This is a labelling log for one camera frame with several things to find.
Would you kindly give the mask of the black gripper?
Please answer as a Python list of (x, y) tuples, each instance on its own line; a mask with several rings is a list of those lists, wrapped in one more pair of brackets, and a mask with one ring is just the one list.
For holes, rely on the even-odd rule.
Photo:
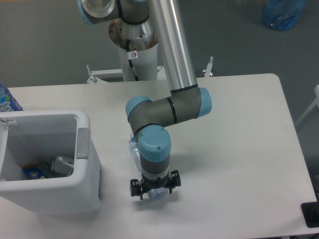
[(143, 194), (153, 189), (166, 188), (171, 194), (175, 187), (181, 186), (181, 179), (178, 170), (172, 171), (170, 174), (164, 177), (148, 178), (142, 175), (142, 180), (131, 179), (130, 180), (130, 194), (132, 197), (137, 196), (143, 199)]

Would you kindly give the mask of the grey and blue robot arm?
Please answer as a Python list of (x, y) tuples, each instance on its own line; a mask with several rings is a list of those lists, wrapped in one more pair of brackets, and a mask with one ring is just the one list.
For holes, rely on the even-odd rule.
[(130, 181), (132, 196), (151, 190), (171, 192), (181, 185), (177, 170), (169, 169), (171, 139), (167, 126), (207, 115), (212, 99), (198, 86), (184, 35), (178, 2), (175, 0), (80, 0), (77, 3), (88, 24), (110, 22), (109, 36), (123, 49), (133, 74), (141, 52), (161, 47), (170, 96), (152, 101), (136, 96), (126, 104), (127, 120), (140, 153), (141, 179)]

